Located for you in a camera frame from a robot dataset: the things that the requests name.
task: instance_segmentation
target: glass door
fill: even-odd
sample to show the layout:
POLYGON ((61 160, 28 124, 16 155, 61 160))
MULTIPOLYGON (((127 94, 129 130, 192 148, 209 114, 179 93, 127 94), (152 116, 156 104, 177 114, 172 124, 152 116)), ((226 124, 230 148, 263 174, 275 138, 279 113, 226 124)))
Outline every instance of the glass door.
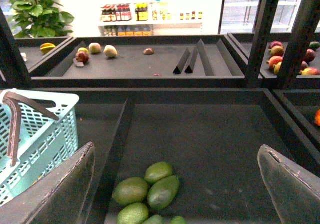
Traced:
MULTIPOLYGON (((301 0, 279 0, 271 32, 289 33, 292 30, 301 0)), ((259 0, 225 0, 221 34, 252 33, 259 0)))

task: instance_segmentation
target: pear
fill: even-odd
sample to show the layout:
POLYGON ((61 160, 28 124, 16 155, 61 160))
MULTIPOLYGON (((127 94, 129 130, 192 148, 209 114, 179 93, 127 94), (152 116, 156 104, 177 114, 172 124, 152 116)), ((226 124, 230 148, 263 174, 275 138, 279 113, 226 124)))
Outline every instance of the pear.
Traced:
POLYGON ((98 54, 101 52, 101 45, 99 43, 91 43, 89 45, 89 51, 91 54, 98 54))
POLYGON ((88 49, 85 48, 85 47, 79 48, 78 53, 79 53, 79 52, 85 52, 85 53, 87 53, 88 55, 90 54, 90 52, 88 51, 88 49))
POLYGON ((103 53, 108 57, 108 58, 115 58, 118 55, 118 52, 116 48, 112 45, 107 45, 104 48, 103 53))

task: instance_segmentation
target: green avocado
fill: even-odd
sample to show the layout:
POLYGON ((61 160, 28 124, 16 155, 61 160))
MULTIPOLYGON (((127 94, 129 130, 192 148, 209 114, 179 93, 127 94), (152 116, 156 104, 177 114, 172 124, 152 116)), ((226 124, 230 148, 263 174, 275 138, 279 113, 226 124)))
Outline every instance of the green avocado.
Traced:
POLYGON ((165 209, 178 193, 180 181, 175 175, 161 179, 151 187, 147 201, 153 210, 165 209))

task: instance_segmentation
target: metal post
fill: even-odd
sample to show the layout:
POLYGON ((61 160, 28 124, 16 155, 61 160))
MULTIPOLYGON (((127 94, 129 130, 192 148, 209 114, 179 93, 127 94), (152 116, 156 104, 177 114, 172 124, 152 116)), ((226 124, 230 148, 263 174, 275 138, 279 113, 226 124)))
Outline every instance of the metal post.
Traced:
POLYGON ((252 49, 245 73, 245 84, 247 88, 254 88, 258 82, 266 51, 267 39, 274 22, 278 2, 279 0, 260 0, 259 12, 256 15, 252 49))
POLYGON ((0 8, 0 70, 9 88, 28 88, 31 77, 10 30, 7 19, 0 8))
POLYGON ((302 0, 278 74, 278 88, 289 89, 320 21, 320 0, 302 0))

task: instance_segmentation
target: avocado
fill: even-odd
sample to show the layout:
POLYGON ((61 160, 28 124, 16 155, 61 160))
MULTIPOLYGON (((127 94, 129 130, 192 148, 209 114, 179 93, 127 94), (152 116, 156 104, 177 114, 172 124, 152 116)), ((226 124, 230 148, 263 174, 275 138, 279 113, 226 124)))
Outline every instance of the avocado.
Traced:
POLYGON ((160 215, 154 215, 146 220, 143 224, 164 224, 164 219, 160 215))
POLYGON ((148 195, 149 185, 141 177, 131 177, 120 182, 113 190, 112 198, 120 205, 127 206, 142 202, 148 195))
POLYGON ((170 205, 178 193, 180 181, 175 175, 161 179, 154 184, 147 196, 153 210, 162 210, 170 205))
POLYGON ((148 217, 148 207, 143 203, 134 203, 119 212, 116 224, 142 224, 148 217))
POLYGON ((309 49, 314 51, 318 50, 319 48, 320 48, 320 42, 317 42, 317 41, 313 41, 309 45, 309 49))
POLYGON ((187 222, 182 216, 176 216, 172 218, 170 224, 187 224, 187 222))
POLYGON ((144 180, 150 185, 154 185, 156 182, 163 178, 172 176, 172 166, 166 162, 155 163, 146 170, 144 180))

